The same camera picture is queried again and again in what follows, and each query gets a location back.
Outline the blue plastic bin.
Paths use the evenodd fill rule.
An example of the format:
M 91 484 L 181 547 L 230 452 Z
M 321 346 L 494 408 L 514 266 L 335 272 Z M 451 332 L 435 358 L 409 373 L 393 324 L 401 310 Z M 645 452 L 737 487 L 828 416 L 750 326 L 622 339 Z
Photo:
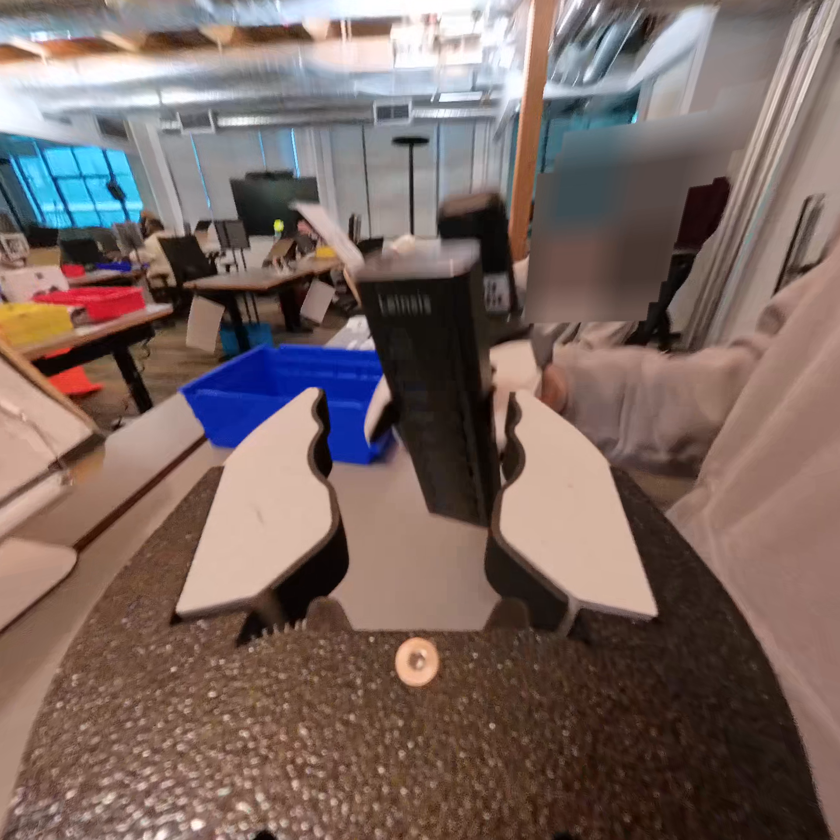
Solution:
M 374 442 L 364 436 L 367 409 L 381 377 L 373 350 L 260 345 L 187 383 L 180 393 L 212 445 L 236 448 L 284 405 L 316 387 L 328 401 L 332 459 L 364 466 L 383 457 L 395 442 L 392 429 Z

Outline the yellow plastic bin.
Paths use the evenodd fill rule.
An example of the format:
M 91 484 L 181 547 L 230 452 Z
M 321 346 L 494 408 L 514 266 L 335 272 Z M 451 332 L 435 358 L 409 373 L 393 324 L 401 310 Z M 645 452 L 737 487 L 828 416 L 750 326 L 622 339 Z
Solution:
M 13 347 L 42 343 L 74 331 L 67 308 L 41 302 L 1 304 L 1 338 Z

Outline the large black screen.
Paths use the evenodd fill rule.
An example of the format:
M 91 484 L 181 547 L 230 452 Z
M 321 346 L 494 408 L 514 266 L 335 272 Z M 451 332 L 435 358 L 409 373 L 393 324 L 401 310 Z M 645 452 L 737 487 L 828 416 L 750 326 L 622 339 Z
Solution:
M 315 176 L 246 176 L 229 180 L 238 219 L 249 237 L 274 237 L 275 222 L 282 223 L 280 234 L 298 232 L 301 215 L 297 203 L 318 203 L 319 184 Z

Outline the wooden support post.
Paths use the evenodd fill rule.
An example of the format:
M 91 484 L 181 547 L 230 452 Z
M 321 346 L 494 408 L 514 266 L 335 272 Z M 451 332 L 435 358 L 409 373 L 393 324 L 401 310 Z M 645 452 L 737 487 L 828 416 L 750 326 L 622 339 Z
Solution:
M 528 7 L 523 88 L 509 206 L 508 235 L 514 261 L 519 261 L 525 256 L 529 241 L 530 208 L 543 116 L 543 93 L 557 5 L 555 1 L 531 1 Z

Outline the white cardboard box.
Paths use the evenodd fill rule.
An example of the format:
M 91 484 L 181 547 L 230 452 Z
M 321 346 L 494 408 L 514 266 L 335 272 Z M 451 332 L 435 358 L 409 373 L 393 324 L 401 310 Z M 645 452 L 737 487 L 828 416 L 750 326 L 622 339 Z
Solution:
M 58 266 L 1 268 L 1 292 L 5 302 L 26 303 L 37 295 L 68 291 L 69 288 L 69 281 Z

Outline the person's arm beige sleeve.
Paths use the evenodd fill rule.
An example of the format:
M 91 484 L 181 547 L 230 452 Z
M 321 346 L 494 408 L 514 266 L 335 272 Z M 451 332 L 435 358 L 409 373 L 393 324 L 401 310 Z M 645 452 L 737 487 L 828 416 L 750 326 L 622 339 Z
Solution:
M 761 642 L 826 822 L 839 806 L 839 268 L 833 252 L 732 408 L 672 522 Z

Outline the black docking station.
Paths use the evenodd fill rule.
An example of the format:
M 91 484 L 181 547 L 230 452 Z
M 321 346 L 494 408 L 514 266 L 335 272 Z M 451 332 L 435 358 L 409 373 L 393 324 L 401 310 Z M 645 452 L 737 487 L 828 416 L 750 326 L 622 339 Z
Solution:
M 427 509 L 487 528 L 501 469 L 479 243 L 384 253 L 355 283 Z

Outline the dark leaning frame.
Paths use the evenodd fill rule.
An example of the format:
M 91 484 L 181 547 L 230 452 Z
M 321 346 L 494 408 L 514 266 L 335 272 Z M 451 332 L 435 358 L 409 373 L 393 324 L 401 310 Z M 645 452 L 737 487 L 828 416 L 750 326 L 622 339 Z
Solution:
M 808 259 L 808 255 L 814 232 L 823 215 L 825 202 L 826 195 L 824 193 L 814 193 L 807 196 L 801 205 L 793 235 L 787 246 L 780 273 L 773 288 L 774 295 L 803 276 L 816 264 L 814 260 Z

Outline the orange object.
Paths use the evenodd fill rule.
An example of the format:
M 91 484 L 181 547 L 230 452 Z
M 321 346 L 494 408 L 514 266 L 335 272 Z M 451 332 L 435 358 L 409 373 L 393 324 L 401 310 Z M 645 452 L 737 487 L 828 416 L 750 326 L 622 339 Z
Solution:
M 54 374 L 50 376 L 49 381 L 63 395 L 74 398 L 97 394 L 103 387 L 102 384 L 89 379 L 88 374 L 81 366 Z

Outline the person's right forearm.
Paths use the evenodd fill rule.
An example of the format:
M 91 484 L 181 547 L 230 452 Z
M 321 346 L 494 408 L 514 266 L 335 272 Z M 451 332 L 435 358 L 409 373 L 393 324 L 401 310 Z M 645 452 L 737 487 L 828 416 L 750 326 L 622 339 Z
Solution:
M 759 330 L 695 353 L 565 346 L 552 360 L 570 386 L 561 415 L 615 466 L 695 476 L 773 338 Z

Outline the white hanging board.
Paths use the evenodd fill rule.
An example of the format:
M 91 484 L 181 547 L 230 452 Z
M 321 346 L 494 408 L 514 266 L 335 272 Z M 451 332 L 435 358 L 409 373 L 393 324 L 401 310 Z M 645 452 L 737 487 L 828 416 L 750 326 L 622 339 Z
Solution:
M 194 297 L 186 321 L 185 346 L 215 354 L 224 315 L 224 305 L 205 297 Z
M 322 324 L 335 298 L 332 284 L 313 279 L 300 308 L 301 319 L 312 324 Z

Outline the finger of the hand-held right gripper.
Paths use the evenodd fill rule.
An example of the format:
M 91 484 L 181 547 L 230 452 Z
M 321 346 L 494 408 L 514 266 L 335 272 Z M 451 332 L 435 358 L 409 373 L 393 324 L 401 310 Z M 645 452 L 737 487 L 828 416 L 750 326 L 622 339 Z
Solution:
M 395 441 L 402 446 L 402 435 L 398 430 L 401 416 L 401 403 L 394 396 L 387 380 L 379 380 L 364 418 L 364 438 L 369 445 L 392 433 Z
M 524 391 L 542 398 L 543 371 L 534 357 L 529 341 L 508 341 L 490 348 L 492 373 L 492 415 L 497 450 L 503 454 L 507 445 L 506 422 L 510 394 Z

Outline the red plastic bin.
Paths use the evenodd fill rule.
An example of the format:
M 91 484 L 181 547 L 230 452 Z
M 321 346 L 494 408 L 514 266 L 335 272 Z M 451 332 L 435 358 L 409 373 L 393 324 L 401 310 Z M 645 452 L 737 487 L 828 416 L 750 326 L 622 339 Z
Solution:
M 79 323 L 100 323 L 144 310 L 147 306 L 137 287 L 77 287 L 34 295 L 33 302 L 83 310 Z

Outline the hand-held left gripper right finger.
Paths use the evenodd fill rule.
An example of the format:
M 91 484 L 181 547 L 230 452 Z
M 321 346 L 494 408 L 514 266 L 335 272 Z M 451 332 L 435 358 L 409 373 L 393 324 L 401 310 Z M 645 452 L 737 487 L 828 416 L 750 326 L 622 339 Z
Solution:
M 531 628 L 558 634 L 585 611 L 655 619 L 658 605 L 606 458 L 526 391 L 509 395 L 505 436 L 485 555 L 500 599 Z

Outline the person's right hand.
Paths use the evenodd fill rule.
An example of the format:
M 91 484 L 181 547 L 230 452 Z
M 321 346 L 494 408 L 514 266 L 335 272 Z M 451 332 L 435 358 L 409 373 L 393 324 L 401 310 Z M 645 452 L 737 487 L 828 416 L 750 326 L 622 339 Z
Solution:
M 539 399 L 554 412 L 563 414 L 569 400 L 570 386 L 564 369 L 550 363 L 542 370 Z

